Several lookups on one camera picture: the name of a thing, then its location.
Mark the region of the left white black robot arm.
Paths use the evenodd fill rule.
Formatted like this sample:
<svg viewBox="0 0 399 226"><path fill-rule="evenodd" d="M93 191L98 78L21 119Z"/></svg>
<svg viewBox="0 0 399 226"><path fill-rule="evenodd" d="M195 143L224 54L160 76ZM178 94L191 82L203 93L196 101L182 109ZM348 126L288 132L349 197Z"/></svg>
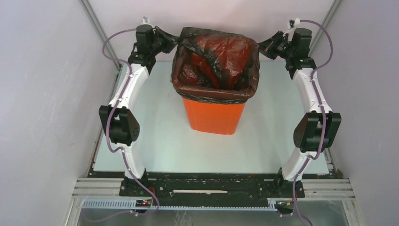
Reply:
<svg viewBox="0 0 399 226"><path fill-rule="evenodd" d="M125 165L125 176L133 179L131 191L137 196L143 196L147 194L149 184L141 179L146 169L138 157L136 141L140 125L132 113L133 106L156 64L157 54L170 53L178 37L148 23L132 31L136 33L136 42L128 60L114 58L114 61L128 67L126 75L111 101L100 106L99 116L108 149L112 153L120 153Z"/></svg>

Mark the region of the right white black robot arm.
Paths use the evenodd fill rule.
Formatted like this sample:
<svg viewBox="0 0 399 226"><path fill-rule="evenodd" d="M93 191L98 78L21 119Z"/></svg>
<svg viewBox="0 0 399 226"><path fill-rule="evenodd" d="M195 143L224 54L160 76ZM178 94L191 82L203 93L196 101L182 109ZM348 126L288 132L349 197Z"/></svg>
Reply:
<svg viewBox="0 0 399 226"><path fill-rule="evenodd" d="M311 38L311 30L291 28L287 32L278 31L258 44L264 56L286 61L286 70L299 91L304 110L293 132L294 151L279 170L279 179L273 185L275 194L280 197L291 193L291 183L301 180L308 164L332 145L342 120L327 104L321 91L315 61L309 56Z"/></svg>

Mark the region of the black plastic trash bag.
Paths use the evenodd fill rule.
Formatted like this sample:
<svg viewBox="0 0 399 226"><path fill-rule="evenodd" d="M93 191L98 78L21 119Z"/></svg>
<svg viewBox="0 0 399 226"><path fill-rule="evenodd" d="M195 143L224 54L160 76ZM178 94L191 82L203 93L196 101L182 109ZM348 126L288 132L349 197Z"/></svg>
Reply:
<svg viewBox="0 0 399 226"><path fill-rule="evenodd" d="M189 100L242 104L260 77L259 46L241 34L184 27L172 64L171 83Z"/></svg>

